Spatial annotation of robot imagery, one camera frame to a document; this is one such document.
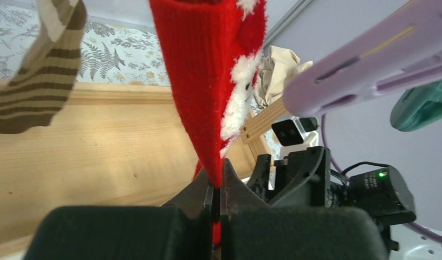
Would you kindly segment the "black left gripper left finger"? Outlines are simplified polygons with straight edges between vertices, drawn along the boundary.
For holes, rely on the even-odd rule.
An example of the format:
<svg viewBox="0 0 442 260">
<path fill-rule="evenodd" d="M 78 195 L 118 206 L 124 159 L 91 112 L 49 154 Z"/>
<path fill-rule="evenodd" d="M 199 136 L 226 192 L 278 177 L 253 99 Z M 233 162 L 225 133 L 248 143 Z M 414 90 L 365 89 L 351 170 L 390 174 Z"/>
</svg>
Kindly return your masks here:
<svg viewBox="0 0 442 260">
<path fill-rule="evenodd" d="M 162 206 L 62 206 L 25 259 L 210 259 L 214 188 L 205 171 Z"/>
</svg>

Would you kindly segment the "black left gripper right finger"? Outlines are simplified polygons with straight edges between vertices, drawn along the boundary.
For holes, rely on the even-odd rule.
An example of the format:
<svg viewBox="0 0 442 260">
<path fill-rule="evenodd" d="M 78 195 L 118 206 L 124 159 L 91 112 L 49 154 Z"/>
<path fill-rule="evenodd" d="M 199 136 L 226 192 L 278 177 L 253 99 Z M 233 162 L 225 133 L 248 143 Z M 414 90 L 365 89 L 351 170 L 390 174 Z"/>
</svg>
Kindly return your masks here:
<svg viewBox="0 0 442 260">
<path fill-rule="evenodd" d="M 272 207 L 224 161 L 222 259 L 387 259 L 378 228 L 352 207 Z"/>
</svg>

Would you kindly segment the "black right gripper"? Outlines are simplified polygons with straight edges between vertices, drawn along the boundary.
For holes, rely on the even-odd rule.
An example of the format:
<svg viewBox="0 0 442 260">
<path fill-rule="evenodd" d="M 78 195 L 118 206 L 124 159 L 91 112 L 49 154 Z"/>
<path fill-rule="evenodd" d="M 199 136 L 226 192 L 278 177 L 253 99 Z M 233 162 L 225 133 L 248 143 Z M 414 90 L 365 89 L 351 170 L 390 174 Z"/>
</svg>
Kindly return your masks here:
<svg viewBox="0 0 442 260">
<path fill-rule="evenodd" d="M 274 161 L 276 180 L 271 198 L 271 154 L 257 157 L 247 187 L 271 206 L 340 207 L 348 199 L 348 179 L 330 169 L 330 150 L 323 146 L 289 153 Z"/>
</svg>

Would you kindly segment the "small red sock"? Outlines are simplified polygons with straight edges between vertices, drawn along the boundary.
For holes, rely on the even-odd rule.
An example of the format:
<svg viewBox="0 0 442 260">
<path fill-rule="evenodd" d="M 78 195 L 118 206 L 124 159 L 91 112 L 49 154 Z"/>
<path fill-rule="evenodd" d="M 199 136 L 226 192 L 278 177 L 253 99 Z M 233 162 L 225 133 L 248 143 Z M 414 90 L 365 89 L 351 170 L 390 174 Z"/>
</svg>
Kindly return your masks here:
<svg viewBox="0 0 442 260">
<path fill-rule="evenodd" d="M 181 122 L 214 188 L 250 110 L 266 1 L 150 1 Z"/>
</svg>

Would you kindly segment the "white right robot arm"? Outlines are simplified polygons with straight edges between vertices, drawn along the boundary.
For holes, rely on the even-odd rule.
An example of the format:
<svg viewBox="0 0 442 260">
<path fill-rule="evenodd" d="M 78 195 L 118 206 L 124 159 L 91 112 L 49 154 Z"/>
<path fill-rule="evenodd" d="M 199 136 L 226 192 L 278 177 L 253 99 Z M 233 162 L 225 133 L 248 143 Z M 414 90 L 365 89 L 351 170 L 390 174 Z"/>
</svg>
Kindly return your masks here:
<svg viewBox="0 0 442 260">
<path fill-rule="evenodd" d="M 412 193 L 393 166 L 347 177 L 323 146 L 283 159 L 258 156 L 248 188 L 271 206 L 356 207 L 377 225 L 391 259 L 442 259 L 442 232 L 419 227 Z"/>
</svg>

